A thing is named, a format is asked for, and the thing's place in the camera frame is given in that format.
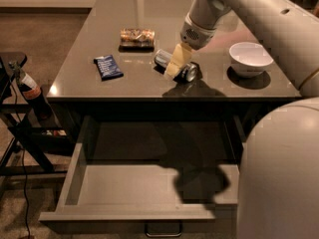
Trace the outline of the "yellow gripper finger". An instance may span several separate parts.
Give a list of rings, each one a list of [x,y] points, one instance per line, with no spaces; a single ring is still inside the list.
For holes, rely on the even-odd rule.
[[[164,77],[173,80],[180,72],[182,66],[191,59],[191,46],[188,43],[179,43],[175,46],[172,56],[164,71]]]

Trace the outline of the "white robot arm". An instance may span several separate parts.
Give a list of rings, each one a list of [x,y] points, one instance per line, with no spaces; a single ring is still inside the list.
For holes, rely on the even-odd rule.
[[[194,50],[207,48],[234,14],[262,46],[235,38],[230,68],[239,77],[270,80],[255,98],[283,105],[246,139],[238,174],[237,239],[319,238],[318,19],[289,0],[193,0],[181,42],[165,74],[174,78]]]

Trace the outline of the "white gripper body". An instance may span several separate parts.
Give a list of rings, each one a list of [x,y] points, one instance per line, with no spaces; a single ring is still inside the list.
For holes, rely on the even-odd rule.
[[[215,32],[215,29],[207,30],[197,26],[191,21],[189,15],[186,15],[180,31],[180,39],[194,50],[199,50],[210,42]]]

